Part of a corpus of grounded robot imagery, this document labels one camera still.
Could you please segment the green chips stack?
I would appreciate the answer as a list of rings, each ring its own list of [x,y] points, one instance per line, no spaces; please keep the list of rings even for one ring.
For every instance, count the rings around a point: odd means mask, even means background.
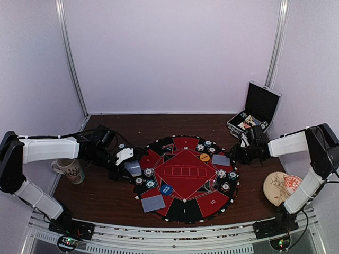
[[[212,142],[210,140],[205,140],[204,141],[204,147],[205,148],[210,148],[212,146]]]
[[[231,180],[237,179],[237,173],[235,171],[231,171],[228,173],[228,178]]]

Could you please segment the black triangular all-in marker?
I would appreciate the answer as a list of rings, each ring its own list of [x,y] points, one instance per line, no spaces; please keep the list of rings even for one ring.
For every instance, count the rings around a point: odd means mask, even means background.
[[[162,146],[162,149],[166,152],[172,153],[174,150],[174,145],[168,144],[168,145]]]

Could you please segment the orange big blind button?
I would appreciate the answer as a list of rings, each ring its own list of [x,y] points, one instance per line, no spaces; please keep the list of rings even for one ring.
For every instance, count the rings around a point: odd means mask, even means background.
[[[202,153],[199,155],[199,159],[203,162],[208,162],[210,160],[210,156],[207,153]]]

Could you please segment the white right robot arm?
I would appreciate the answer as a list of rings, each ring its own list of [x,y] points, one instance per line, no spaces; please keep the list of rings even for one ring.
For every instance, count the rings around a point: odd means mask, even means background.
[[[338,170],[338,137],[327,123],[306,127],[268,140],[260,126],[253,126],[239,138],[228,155],[231,160],[249,165],[253,160],[290,157],[301,159],[296,166],[308,166],[297,189],[278,208],[271,228],[283,233],[297,214],[314,199]]]

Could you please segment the dealt blue card seat two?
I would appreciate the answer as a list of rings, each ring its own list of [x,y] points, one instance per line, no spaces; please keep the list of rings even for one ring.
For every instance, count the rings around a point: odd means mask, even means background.
[[[160,210],[166,207],[163,196],[156,195],[141,200],[142,208],[145,213]]]

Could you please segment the dealt blue card seat eight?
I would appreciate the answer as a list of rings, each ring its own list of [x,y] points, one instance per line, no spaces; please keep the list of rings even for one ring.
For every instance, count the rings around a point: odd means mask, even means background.
[[[230,166],[230,159],[225,155],[213,155],[212,156],[212,163],[215,165],[221,166]]]

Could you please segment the blue small blind button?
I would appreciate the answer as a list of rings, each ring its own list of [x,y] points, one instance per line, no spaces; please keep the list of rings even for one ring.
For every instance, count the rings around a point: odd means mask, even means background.
[[[170,185],[162,185],[160,188],[160,192],[162,195],[171,195],[173,192],[173,188]]]

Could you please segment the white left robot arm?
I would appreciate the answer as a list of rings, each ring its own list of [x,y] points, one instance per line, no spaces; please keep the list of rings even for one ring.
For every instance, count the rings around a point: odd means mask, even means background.
[[[70,211],[24,174],[25,165],[57,159],[83,160],[106,169],[111,178],[121,179],[133,176],[127,163],[145,154],[145,149],[103,125],[66,135],[27,136],[8,131],[1,141],[1,192],[18,197],[39,210],[63,234],[71,235],[76,223]]]

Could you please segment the blue cream chips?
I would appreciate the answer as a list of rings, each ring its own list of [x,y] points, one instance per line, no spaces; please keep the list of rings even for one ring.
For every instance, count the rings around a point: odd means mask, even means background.
[[[147,178],[151,178],[154,176],[154,168],[146,168],[144,170],[144,176]]]

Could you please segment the clear round dealer button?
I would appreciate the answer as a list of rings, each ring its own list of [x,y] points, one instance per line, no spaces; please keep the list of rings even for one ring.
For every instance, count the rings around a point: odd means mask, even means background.
[[[208,181],[206,181],[206,183],[204,184],[204,189],[207,192],[215,192],[219,189],[219,183],[216,179],[210,179]]]

